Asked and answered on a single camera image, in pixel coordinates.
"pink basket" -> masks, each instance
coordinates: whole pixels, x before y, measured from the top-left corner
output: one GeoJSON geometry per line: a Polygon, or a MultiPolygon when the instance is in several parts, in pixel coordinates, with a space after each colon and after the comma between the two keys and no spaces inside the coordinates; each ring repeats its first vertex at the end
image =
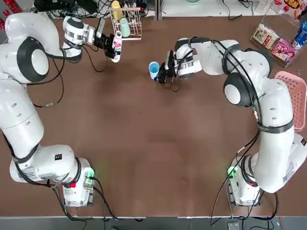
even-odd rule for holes
{"type": "Polygon", "coordinates": [[[288,86],[294,114],[294,129],[296,132],[302,131],[305,128],[307,99],[305,81],[286,71],[279,71],[274,78],[284,81],[288,86]]]}

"wire rack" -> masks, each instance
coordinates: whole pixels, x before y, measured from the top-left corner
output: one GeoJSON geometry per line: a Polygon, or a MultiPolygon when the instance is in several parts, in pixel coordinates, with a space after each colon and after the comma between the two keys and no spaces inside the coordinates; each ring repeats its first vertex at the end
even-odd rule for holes
{"type": "Polygon", "coordinates": [[[112,7],[109,8],[112,25],[114,29],[114,34],[117,31],[120,31],[120,20],[115,19],[114,11],[122,11],[123,17],[126,18],[128,21],[128,25],[130,28],[130,35],[128,37],[123,37],[122,40],[141,40],[142,39],[142,23],[140,17],[140,8],[136,7],[136,4],[133,4],[132,8],[118,8],[113,9],[112,7]]]}

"clear plastic container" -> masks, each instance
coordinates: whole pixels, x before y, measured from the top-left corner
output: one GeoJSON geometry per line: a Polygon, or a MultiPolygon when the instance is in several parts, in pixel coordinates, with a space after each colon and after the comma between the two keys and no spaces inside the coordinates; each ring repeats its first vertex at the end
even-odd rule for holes
{"type": "MultiPolygon", "coordinates": [[[[274,4],[271,5],[269,8],[267,14],[262,18],[261,23],[265,26],[265,28],[274,31],[278,35],[278,39],[274,41],[274,43],[270,46],[266,46],[266,42],[261,43],[261,34],[259,35],[257,39],[256,33],[259,30],[260,25],[257,27],[254,34],[251,36],[251,40],[258,45],[261,49],[265,49],[278,63],[280,63],[284,68],[286,68],[290,63],[296,59],[300,52],[307,46],[303,46],[300,50],[296,50],[294,52],[293,58],[286,58],[287,53],[285,55],[282,55],[280,50],[278,48],[287,49],[283,46],[283,44],[291,44],[292,40],[294,39],[299,27],[300,27],[300,21],[294,20],[292,17],[290,17],[287,14],[283,14],[281,10],[279,10],[274,4]]],[[[291,47],[288,47],[287,52],[292,52],[293,50],[291,47]]]]}

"blue can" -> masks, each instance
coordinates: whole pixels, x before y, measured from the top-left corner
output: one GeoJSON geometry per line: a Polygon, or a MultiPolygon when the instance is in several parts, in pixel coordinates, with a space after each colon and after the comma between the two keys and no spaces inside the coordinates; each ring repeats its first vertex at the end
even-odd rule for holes
{"type": "Polygon", "coordinates": [[[307,42],[307,22],[303,22],[298,29],[295,38],[291,42],[294,49],[300,49],[307,42]]]}

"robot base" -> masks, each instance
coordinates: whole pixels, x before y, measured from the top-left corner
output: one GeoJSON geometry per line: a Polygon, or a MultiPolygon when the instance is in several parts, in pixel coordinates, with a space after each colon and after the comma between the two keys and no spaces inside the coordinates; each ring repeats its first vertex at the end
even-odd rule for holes
{"type": "Polygon", "coordinates": [[[79,158],[81,163],[81,174],[75,187],[66,188],[63,186],[65,205],[68,207],[92,206],[94,202],[94,191],[84,187],[86,180],[84,169],[90,168],[89,162],[84,158],[79,158]]]}
{"type": "MultiPolygon", "coordinates": [[[[234,159],[228,171],[231,171],[236,163],[237,160],[234,159]]],[[[232,178],[229,177],[226,184],[227,195],[230,203],[234,206],[252,206],[256,199],[254,206],[259,205],[260,187],[252,187],[247,184],[242,177],[242,172],[239,166],[236,166],[235,171],[236,172],[233,173],[234,176],[232,178]]]]}

